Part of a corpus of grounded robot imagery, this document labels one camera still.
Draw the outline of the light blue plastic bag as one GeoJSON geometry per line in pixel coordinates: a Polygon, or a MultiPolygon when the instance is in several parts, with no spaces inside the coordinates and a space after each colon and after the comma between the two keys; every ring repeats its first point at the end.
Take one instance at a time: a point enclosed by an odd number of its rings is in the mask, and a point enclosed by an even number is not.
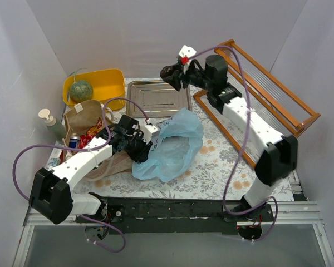
{"type": "Polygon", "coordinates": [[[148,159],[132,165],[136,179],[171,181],[190,167],[203,145],[203,125],[195,113],[185,108],[158,126],[160,132],[153,138],[148,159]]]}

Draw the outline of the green melon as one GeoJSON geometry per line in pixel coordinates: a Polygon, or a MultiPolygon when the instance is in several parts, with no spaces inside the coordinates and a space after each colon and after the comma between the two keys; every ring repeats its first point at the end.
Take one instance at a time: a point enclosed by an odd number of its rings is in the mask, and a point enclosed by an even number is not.
{"type": "Polygon", "coordinates": [[[70,98],[77,103],[91,100],[93,97],[94,91],[92,85],[87,80],[76,80],[77,73],[84,69],[79,68],[73,73],[73,84],[69,89],[70,98]]]}

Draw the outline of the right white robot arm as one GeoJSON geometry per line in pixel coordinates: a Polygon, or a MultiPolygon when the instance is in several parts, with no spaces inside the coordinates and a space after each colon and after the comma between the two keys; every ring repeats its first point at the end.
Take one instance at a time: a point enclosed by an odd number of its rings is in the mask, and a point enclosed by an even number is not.
{"type": "Polygon", "coordinates": [[[186,63],[186,58],[179,57],[177,63],[160,71],[160,77],[177,91],[188,85],[206,90],[209,104],[243,130],[243,142],[251,141],[259,152],[254,168],[256,178],[250,189],[238,206],[231,210],[224,208],[229,216],[253,221],[260,216],[274,187],[296,168],[298,141],[293,135],[285,136],[275,130],[255,113],[249,94],[243,95],[229,83],[227,73],[224,58],[211,55],[205,60],[204,68],[196,59],[186,63]]]}

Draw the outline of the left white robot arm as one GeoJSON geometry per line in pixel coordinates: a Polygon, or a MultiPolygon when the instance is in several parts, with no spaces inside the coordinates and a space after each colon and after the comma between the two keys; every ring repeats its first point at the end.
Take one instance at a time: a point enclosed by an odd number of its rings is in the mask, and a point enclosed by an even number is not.
{"type": "Polygon", "coordinates": [[[64,163],[52,170],[44,168],[35,174],[29,198],[29,206],[54,224],[64,222],[70,215],[88,215],[100,223],[107,217],[107,201],[104,197],[90,192],[74,194],[74,187],[93,168],[112,158],[117,152],[125,152],[134,162],[148,159],[153,138],[159,128],[151,123],[139,122],[123,115],[116,124],[103,128],[85,146],[64,163]]]}

